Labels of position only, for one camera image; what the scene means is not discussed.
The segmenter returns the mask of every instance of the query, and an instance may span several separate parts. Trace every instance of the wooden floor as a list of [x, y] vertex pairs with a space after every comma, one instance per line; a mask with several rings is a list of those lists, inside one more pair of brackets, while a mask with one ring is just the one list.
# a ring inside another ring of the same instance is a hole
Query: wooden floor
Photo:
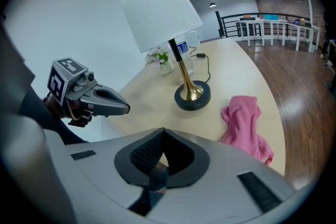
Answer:
[[336, 133], [336, 99], [327, 88], [334, 74], [307, 45], [275, 41], [270, 46], [239, 41], [267, 81], [280, 112], [286, 142], [285, 177], [296, 189], [315, 179], [328, 159]]

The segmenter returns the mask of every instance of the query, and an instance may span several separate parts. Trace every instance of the white table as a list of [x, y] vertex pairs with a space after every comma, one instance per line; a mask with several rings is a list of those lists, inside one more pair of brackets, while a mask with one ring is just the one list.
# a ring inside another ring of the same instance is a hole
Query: white table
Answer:
[[286, 20], [267, 20], [267, 19], [262, 19], [264, 23], [269, 23], [271, 26], [271, 46], [273, 46], [273, 39], [274, 39], [274, 31], [273, 31], [273, 24], [277, 25], [277, 37], [279, 39], [279, 24], [282, 24], [282, 45], [285, 45], [285, 23], [287, 22]]
[[[129, 135], [151, 128], [165, 127], [192, 133], [218, 141], [227, 130], [221, 110], [229, 105], [234, 95], [258, 98], [262, 114], [257, 121], [257, 133], [263, 136], [274, 151], [270, 167], [280, 174], [285, 172], [285, 138], [279, 111], [271, 90], [248, 55], [231, 38], [210, 41], [197, 46], [195, 53], [209, 57], [211, 100], [200, 110], [185, 111], [174, 100], [176, 89], [183, 83], [175, 60], [175, 70], [162, 76], [154, 67], [139, 72], [121, 91], [128, 101], [129, 114], [109, 117], [114, 127]], [[205, 81], [207, 60], [195, 59], [193, 80]]]
[[256, 24], [260, 24], [260, 30], [261, 30], [261, 44], [265, 45], [265, 39], [264, 39], [264, 22], [262, 20], [240, 20], [240, 31], [241, 31], [241, 39], [244, 39], [243, 34], [243, 28], [242, 24], [246, 24], [246, 30], [247, 30], [247, 45], [250, 47], [250, 29], [249, 25], [253, 25], [253, 38], [255, 39], [255, 33], [256, 33]]
[[[293, 26], [293, 27], [297, 28], [297, 39], [296, 39], [296, 48], [295, 48], [296, 51], [299, 50], [301, 29], [309, 31], [309, 48], [308, 48], [309, 52], [312, 51], [314, 31], [317, 31], [317, 40], [316, 40], [316, 46], [315, 46], [315, 50], [317, 50], [318, 45], [319, 45], [319, 40], [320, 40], [320, 28], [319, 27], [316, 27], [314, 25], [309, 27], [309, 26], [296, 25], [296, 24], [292, 24], [292, 23], [286, 23], [286, 24], [289, 25], [289, 26]], [[291, 28], [290, 28], [290, 35], [289, 36], [290, 36], [290, 38], [292, 36], [292, 29]]]

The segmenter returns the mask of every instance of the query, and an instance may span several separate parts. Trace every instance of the pink towel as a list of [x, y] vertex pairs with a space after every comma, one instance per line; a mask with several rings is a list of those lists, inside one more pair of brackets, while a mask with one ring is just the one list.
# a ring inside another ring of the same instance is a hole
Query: pink towel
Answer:
[[266, 140], [257, 134], [256, 122], [260, 115], [256, 97], [233, 96], [230, 105], [222, 109], [228, 129], [220, 141], [240, 148], [269, 165], [274, 153]]

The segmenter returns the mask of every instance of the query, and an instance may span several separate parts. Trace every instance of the flower vase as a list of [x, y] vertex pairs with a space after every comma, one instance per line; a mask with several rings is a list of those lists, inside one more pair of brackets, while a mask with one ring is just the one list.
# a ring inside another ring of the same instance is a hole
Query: flower vase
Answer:
[[160, 73], [161, 75], [167, 75], [171, 72], [173, 72], [174, 70], [174, 64], [171, 61], [170, 58], [168, 58], [168, 60], [162, 64], [160, 64]]

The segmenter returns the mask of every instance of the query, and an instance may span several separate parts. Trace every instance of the black vent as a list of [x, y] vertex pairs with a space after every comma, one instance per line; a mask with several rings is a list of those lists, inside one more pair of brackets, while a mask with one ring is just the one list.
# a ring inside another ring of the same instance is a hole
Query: black vent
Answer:
[[238, 178], [263, 213], [271, 211], [273, 208], [281, 204], [280, 199], [272, 193], [272, 191], [265, 186], [265, 184], [261, 182], [254, 173], [248, 172], [241, 174], [238, 175]]
[[158, 164], [162, 153], [163, 133], [158, 134], [146, 143], [140, 145], [131, 154], [131, 163], [146, 175], [150, 175]]
[[76, 161], [78, 159], [84, 159], [86, 157], [90, 157], [94, 154], [96, 154], [96, 153], [93, 150], [89, 150], [89, 151], [73, 153], [73, 154], [71, 154], [71, 157]]

